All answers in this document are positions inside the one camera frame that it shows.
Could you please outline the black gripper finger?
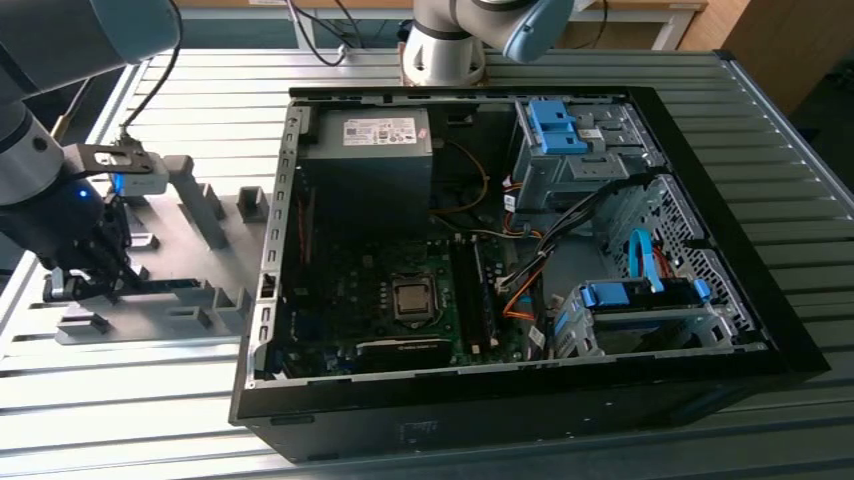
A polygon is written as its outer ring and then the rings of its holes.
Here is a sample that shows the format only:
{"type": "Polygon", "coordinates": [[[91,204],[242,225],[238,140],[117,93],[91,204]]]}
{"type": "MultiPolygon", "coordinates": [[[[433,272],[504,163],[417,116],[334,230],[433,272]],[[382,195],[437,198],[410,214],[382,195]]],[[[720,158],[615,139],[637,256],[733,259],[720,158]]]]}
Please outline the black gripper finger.
{"type": "Polygon", "coordinates": [[[118,279],[118,270],[54,268],[43,276],[42,300],[58,303],[110,295],[118,279]]]}
{"type": "Polygon", "coordinates": [[[99,293],[113,293],[121,290],[138,292],[141,290],[142,280],[132,269],[126,253],[130,243],[130,238],[124,234],[118,236],[98,235],[99,293]]]}

